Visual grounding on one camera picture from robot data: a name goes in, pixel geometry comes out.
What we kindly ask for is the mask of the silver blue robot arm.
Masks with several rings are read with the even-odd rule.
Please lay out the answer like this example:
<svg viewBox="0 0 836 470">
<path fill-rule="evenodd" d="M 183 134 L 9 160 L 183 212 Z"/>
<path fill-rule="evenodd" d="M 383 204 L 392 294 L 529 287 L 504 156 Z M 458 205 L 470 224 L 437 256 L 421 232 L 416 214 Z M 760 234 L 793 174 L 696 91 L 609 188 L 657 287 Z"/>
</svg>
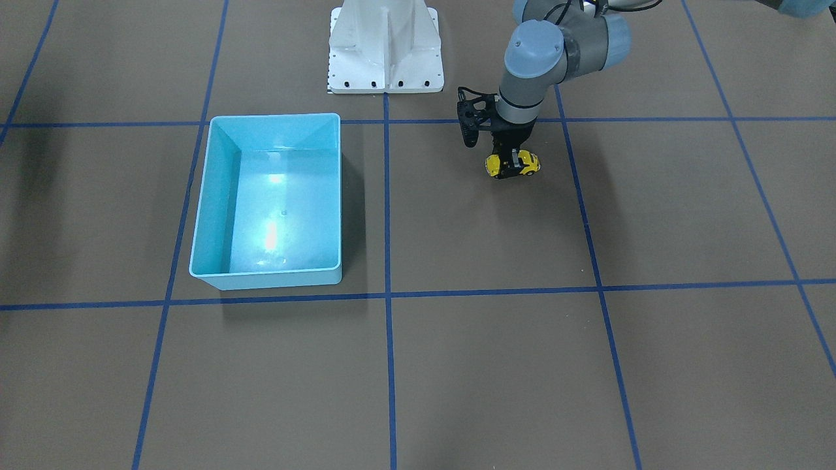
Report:
<svg viewBox="0 0 836 470">
<path fill-rule="evenodd" d="M 623 62 L 632 36 L 626 13 L 645 12 L 659 1 L 517 1 L 517 22 L 504 52 L 504 76 L 485 107 L 472 111 L 468 145 L 480 131 L 492 137 L 485 161 L 491 178 L 530 176 L 540 170 L 537 155 L 523 149 L 538 120 L 546 93 L 556 84 Z"/>
</svg>

